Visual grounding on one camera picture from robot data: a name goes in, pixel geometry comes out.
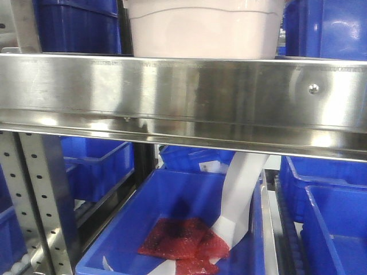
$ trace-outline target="reflective metal surface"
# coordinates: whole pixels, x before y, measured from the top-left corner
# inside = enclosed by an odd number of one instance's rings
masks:
[[[20,133],[56,275],[72,275],[81,257],[74,200],[58,136]]]
[[[2,129],[367,160],[367,62],[3,54],[0,83]]]
[[[54,274],[38,206],[17,133],[0,132],[0,161],[32,270]]]
[[[6,23],[3,23],[4,28],[0,28],[0,50],[5,47],[18,47],[21,53],[42,51],[33,1],[0,0],[0,23],[2,21]]]
[[[0,52],[3,48],[17,46],[17,35],[10,0],[0,0]]]
[[[276,254],[275,235],[271,215],[270,200],[265,171],[261,173],[261,209],[263,211],[263,238],[266,275],[279,275],[278,257]]]

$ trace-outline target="blue plastic bin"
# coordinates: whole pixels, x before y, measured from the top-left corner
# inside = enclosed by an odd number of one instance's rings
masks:
[[[155,170],[86,252],[76,274],[148,274],[164,260],[137,251],[157,220],[200,217],[211,226],[220,215],[223,181],[220,174]],[[251,209],[249,232],[230,258],[217,263],[219,274],[265,274],[259,185]],[[103,257],[114,272],[103,270]]]
[[[26,253],[25,241],[0,168],[0,274],[8,271]]]
[[[63,137],[61,139],[71,193],[75,199],[99,201],[134,169],[132,143]]]
[[[121,53],[116,0],[33,0],[44,52]]]
[[[282,157],[279,180],[294,221],[303,222],[309,185],[367,185],[367,163],[300,157]]]
[[[367,190],[306,188],[301,232],[312,274],[367,274]]]
[[[206,172],[210,163],[231,163],[235,152],[227,150],[193,148],[183,146],[166,146],[160,155],[166,169],[187,172]]]
[[[284,15],[288,56],[367,60],[367,1],[293,0]]]

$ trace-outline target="white paper tag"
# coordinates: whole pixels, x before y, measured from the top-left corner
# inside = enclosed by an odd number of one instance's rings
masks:
[[[214,160],[212,162],[201,162],[199,163],[201,172],[209,172],[209,173],[220,173],[221,172],[221,163],[218,160]]]

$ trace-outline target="metal rail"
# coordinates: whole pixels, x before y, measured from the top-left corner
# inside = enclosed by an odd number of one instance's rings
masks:
[[[366,160],[367,62],[0,55],[0,128]]]

